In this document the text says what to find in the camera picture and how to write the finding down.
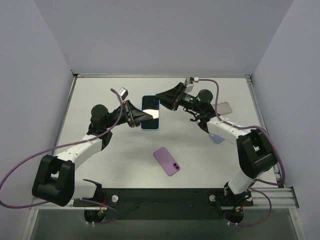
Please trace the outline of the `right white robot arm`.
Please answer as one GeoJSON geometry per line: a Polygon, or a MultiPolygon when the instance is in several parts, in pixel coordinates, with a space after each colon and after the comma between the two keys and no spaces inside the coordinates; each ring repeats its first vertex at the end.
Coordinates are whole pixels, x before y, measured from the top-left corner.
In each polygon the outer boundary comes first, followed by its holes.
{"type": "Polygon", "coordinates": [[[180,82],[174,88],[157,93],[162,106],[171,111],[179,107],[191,115],[192,122],[207,134],[217,135],[237,148],[240,170],[224,186],[225,196],[245,193],[259,176],[280,162],[280,157],[266,131],[259,126],[238,126],[221,117],[218,111],[218,97],[208,89],[202,89],[196,96],[190,95],[194,79],[180,82]]]}

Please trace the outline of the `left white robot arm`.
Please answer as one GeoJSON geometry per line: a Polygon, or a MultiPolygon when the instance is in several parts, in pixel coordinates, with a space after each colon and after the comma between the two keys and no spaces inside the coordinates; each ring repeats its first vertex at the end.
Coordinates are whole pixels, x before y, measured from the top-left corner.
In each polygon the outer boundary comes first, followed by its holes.
{"type": "Polygon", "coordinates": [[[100,204],[103,199],[102,185],[88,179],[76,180],[77,168],[108,146],[113,135],[112,128],[122,124],[134,128],[142,122],[158,118],[158,110],[140,110],[129,100],[113,112],[102,104],[94,106],[88,132],[83,139],[63,152],[54,156],[47,154],[41,159],[32,195],[61,207],[76,199],[85,199],[92,206],[100,204]]]}

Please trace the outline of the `phone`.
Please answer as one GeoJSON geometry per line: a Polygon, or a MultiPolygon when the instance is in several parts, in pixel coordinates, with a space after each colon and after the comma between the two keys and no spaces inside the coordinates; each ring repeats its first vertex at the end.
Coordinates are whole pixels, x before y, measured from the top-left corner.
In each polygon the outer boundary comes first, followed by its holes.
{"type": "Polygon", "coordinates": [[[144,95],[142,97],[141,110],[152,116],[152,119],[143,121],[140,128],[143,131],[157,131],[160,128],[159,112],[160,100],[154,95],[144,95]]]}
{"type": "Polygon", "coordinates": [[[169,177],[173,176],[181,169],[179,164],[165,147],[157,149],[153,153],[153,156],[169,177]]]}

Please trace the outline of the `cream phone case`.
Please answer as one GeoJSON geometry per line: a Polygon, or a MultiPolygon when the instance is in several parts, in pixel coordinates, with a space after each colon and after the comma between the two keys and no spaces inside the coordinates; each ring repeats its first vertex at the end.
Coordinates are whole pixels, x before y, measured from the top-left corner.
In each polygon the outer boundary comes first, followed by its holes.
{"type": "Polygon", "coordinates": [[[218,103],[215,111],[219,115],[227,115],[227,114],[231,114],[233,112],[233,110],[228,102],[218,103]]]}

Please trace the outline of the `lilac phone case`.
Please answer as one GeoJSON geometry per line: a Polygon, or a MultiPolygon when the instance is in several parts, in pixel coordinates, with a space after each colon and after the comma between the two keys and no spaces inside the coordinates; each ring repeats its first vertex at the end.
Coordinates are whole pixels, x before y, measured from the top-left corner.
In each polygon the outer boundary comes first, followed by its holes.
{"type": "Polygon", "coordinates": [[[216,143],[216,144],[221,144],[225,139],[219,135],[210,133],[209,137],[216,143]]]}

